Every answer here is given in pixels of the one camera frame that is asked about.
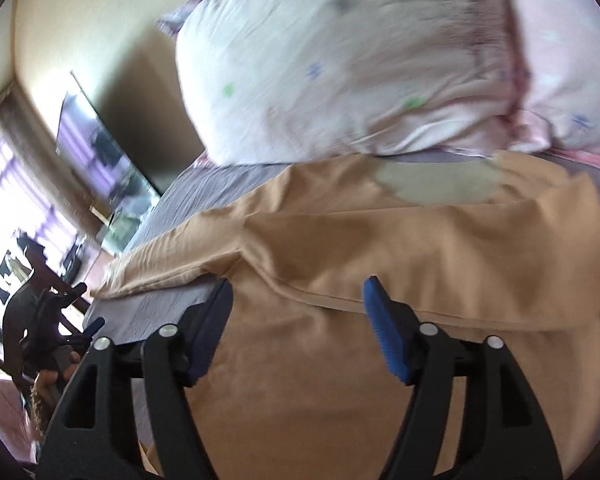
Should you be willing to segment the person's left hand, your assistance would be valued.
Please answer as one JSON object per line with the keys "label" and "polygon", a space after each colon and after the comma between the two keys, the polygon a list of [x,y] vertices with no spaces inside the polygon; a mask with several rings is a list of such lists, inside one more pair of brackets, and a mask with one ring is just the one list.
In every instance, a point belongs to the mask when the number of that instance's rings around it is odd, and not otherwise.
{"label": "person's left hand", "polygon": [[44,368],[40,373],[49,384],[68,382],[81,363],[82,358],[78,352],[69,346],[59,347],[52,354],[50,368]]}

